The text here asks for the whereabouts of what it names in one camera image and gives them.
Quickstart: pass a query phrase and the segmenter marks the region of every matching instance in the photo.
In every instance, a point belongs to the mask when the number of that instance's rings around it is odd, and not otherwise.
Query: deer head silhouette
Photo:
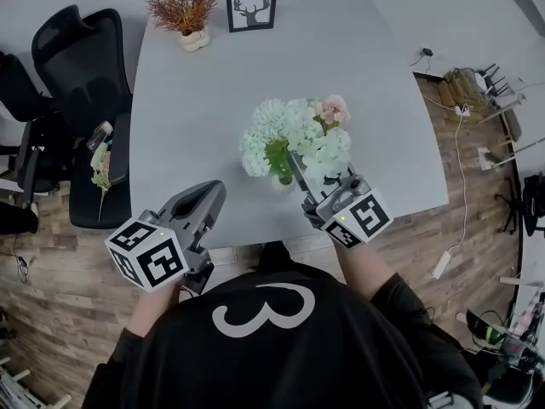
[[[235,12],[240,12],[240,14],[243,17],[246,17],[246,23],[248,24],[248,27],[263,26],[265,24],[269,24],[269,21],[265,21],[265,22],[257,21],[255,19],[255,15],[258,12],[262,11],[262,10],[270,8],[271,7],[271,2],[269,0],[262,0],[262,1],[263,1],[263,7],[258,9],[254,5],[254,11],[253,12],[250,12],[247,7],[244,7],[244,9],[241,9],[240,8],[242,6],[242,1],[241,0],[233,0],[232,7],[235,10]]]

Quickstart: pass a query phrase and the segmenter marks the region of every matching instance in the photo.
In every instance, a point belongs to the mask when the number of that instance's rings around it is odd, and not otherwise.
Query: dried plant
[[[202,31],[218,0],[144,0],[155,26],[186,36]]]

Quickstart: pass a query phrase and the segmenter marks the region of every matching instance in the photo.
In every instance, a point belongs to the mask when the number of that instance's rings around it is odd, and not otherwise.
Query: flower bouquet
[[[110,151],[108,148],[109,145],[106,142],[102,142],[96,149],[90,164],[91,168],[95,172],[91,178],[91,181],[102,191],[102,196],[100,198],[99,221],[100,215],[102,214],[104,197],[112,185],[108,180],[108,173],[110,172]]]
[[[273,187],[287,193],[295,187],[287,152],[301,156],[305,176],[319,182],[337,178],[350,163],[350,120],[345,101],[273,99],[254,111],[254,123],[240,141],[242,165],[249,176],[272,176]]]

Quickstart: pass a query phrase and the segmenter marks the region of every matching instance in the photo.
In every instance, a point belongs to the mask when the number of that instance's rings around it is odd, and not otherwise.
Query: white vase
[[[202,31],[193,32],[185,37],[180,32],[178,32],[178,38],[181,47],[186,52],[190,53],[193,51],[197,51],[202,47],[206,47],[208,44],[210,44],[210,35],[208,33],[207,26],[205,26]]]
[[[277,175],[270,176],[272,190],[277,194],[290,194],[295,189],[295,178],[291,178],[289,185],[284,185]]]

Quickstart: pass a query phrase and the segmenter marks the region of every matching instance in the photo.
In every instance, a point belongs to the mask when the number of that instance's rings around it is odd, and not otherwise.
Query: gray tabletop
[[[278,0],[274,28],[229,33],[225,1],[212,43],[188,54],[148,21],[132,109],[133,214],[213,179],[227,201],[210,248],[316,233],[304,194],[276,195],[248,177],[238,142],[252,112],[272,98],[342,95],[353,120],[353,165],[379,187],[394,216],[448,203],[432,124],[410,69],[371,0]]]

